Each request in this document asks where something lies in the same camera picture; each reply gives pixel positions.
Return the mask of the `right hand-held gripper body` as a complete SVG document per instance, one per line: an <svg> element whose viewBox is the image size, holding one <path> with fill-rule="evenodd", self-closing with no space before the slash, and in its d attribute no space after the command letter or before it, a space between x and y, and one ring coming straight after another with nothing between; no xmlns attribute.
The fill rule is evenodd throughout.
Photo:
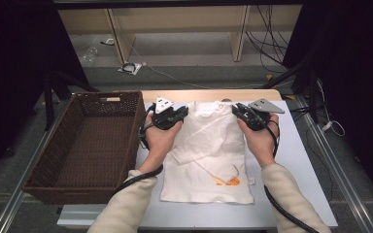
<svg viewBox="0 0 373 233"><path fill-rule="evenodd" d="M255 100L248 105L250 110L241 110L246 119L244 120L252 130L263 129L270 120L270 114L283 114L285 111L266 99Z"/></svg>

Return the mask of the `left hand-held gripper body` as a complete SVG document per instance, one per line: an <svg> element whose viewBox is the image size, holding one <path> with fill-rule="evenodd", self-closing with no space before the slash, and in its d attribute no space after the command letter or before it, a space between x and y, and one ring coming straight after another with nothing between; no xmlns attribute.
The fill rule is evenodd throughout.
<svg viewBox="0 0 373 233"><path fill-rule="evenodd" d="M173 117L176 116L176 111L173 108L174 102L164 97L158 96L154 103L153 110L153 125L162 130L168 130L175 124Z"/></svg>

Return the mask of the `white baby shirt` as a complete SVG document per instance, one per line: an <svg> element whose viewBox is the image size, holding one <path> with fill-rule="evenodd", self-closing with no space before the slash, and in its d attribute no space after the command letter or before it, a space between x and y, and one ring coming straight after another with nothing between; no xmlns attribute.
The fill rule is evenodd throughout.
<svg viewBox="0 0 373 233"><path fill-rule="evenodd" d="M187 105L188 115L165 159L160 199L182 203L252 204L245 140L232 105Z"/></svg>

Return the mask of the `brown woven basket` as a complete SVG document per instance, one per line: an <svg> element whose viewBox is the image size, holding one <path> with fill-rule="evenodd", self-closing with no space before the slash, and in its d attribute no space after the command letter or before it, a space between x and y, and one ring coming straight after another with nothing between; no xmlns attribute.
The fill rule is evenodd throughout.
<svg viewBox="0 0 373 233"><path fill-rule="evenodd" d="M23 190L47 205L104 204L135 167L140 91L76 93Z"/></svg>

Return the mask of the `person's left hand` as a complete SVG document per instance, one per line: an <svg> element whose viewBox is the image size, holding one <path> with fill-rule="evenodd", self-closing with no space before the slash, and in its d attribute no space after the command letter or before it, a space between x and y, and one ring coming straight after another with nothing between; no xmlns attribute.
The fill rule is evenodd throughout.
<svg viewBox="0 0 373 233"><path fill-rule="evenodd" d="M163 163L167 153L173 148L177 133L183 123L178 121L168 130L161 130L152 125L146 130L149 154L138 170L145 174L157 170Z"/></svg>

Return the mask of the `person's right hand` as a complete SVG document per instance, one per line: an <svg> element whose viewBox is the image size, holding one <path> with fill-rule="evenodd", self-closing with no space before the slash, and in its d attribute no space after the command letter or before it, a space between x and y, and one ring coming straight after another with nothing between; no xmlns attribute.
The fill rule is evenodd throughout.
<svg viewBox="0 0 373 233"><path fill-rule="evenodd" d="M273 151L276 140L279 137L279 118L275 114L270 115L270 121L267 128L259 131L253 131L240 118L237 119L240 129L243 131L248 148L254 155L261 168L271 165L275 162Z"/></svg>

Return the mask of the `black metal stand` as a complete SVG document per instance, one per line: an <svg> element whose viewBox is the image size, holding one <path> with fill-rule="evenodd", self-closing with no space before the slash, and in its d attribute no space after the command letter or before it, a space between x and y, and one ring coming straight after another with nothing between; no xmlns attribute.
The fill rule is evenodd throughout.
<svg viewBox="0 0 373 233"><path fill-rule="evenodd" d="M274 79L272 82L264 84L262 89L270 89L276 86L278 83L281 83L291 76L295 76L294 83L292 85L292 91L294 93L300 93L304 88L309 88L308 96L308 113L312 118L314 123L318 123L317 115L317 94L318 94L318 77L314 71L312 65L312 58L307 55L305 56L300 63L293 66L292 68L285 71L278 78Z"/></svg>
<svg viewBox="0 0 373 233"><path fill-rule="evenodd" d="M43 90L46 105L47 124L46 129L49 130L54 123L54 109L52 94L55 93L61 101L68 101L72 92L69 85L77 86L89 92L98 92L98 89L92 87L88 82L84 82L75 78L66 72L53 68L49 70L43 78Z"/></svg>

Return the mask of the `white table sheet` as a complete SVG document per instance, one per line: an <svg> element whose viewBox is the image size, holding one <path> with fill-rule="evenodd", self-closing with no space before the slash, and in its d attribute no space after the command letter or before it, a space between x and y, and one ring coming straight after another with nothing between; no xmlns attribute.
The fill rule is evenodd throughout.
<svg viewBox="0 0 373 233"><path fill-rule="evenodd" d="M338 226L323 194L298 131L283 101L276 106L285 112L279 116L281 138L276 161L290 170L303 195L314 206L324 223ZM227 203L175 203L159 200L163 176L153 190L152 200L139 228L141 230L270 230L276 227L270 202L261 181L260 167L254 156L246 153L247 176L252 182L250 191L254 198L251 205Z"/></svg>

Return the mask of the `beige wooden shelf unit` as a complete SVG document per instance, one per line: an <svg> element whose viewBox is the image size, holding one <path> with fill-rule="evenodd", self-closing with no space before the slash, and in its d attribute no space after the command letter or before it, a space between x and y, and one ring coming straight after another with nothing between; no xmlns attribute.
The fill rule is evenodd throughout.
<svg viewBox="0 0 373 233"><path fill-rule="evenodd" d="M263 31L266 7L161 7L60 10L70 35L111 34L119 62L128 60L136 36L144 33L226 32L235 62L241 59L244 34Z"/></svg>

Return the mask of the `clear plastic bag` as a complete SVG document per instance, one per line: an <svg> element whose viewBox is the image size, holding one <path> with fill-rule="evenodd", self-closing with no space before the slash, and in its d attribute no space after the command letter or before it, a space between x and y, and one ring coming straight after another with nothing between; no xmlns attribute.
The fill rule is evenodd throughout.
<svg viewBox="0 0 373 233"><path fill-rule="evenodd" d="M84 66L91 66L94 64L95 56L98 53L98 49L94 46L89 47L83 56L80 57L80 62Z"/></svg>

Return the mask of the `black curtain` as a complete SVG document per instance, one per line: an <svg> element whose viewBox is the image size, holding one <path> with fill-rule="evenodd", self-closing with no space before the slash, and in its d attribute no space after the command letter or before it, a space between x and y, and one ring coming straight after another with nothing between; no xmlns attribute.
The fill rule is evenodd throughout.
<svg viewBox="0 0 373 233"><path fill-rule="evenodd" d="M373 183L373 0L300 1L285 65L314 54L328 109Z"/></svg>
<svg viewBox="0 0 373 233"><path fill-rule="evenodd" d="M53 0L0 0L0 158L56 71L86 83Z"/></svg>

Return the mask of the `aluminium rail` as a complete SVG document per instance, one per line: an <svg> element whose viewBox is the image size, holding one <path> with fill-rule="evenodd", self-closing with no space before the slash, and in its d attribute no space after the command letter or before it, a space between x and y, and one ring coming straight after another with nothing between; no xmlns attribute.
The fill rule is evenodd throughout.
<svg viewBox="0 0 373 233"><path fill-rule="evenodd" d="M309 114L304 116L305 121L309 125L309 130L312 132L312 136L320 148L328 172L333 176L336 184L342 192L344 200L348 204L357 225L362 232L373 233L373 218L366 208L364 201L355 190L350 176L336 157L336 153L327 141L322 129L311 117L311 113L314 113L317 109L312 104L308 104L303 96L300 96L297 99L297 104L300 108L306 108L309 110Z"/></svg>
<svg viewBox="0 0 373 233"><path fill-rule="evenodd" d="M66 109L67 101L61 101L56 107L54 112L54 120L50 124L49 128L46 129L41 137L41 140L34 149L31 157L28 159L28 163L25 166L18 182L16 185L15 190L12 192L9 200L6 203L6 206L2 213L0 214L0 233L7 233L11 224L17 214L17 211L22 203L22 199L25 193L22 191L22 187L26 182L29 174L31 173L35 162L40 158L41 151L43 150L44 146L48 143L51 134L54 131L55 126L60 121L61 115L64 113Z"/></svg>

